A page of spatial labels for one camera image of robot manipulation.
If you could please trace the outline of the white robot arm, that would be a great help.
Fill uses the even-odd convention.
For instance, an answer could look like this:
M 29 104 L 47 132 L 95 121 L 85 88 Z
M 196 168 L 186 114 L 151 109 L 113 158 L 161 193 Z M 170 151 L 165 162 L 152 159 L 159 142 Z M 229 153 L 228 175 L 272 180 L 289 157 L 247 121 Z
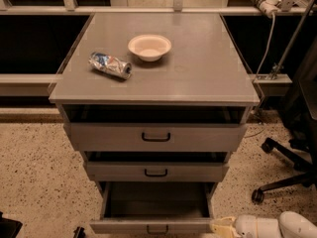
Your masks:
M 214 219 L 210 228 L 221 238 L 317 238 L 317 226 L 293 211 L 284 211 L 278 218 L 244 214 Z

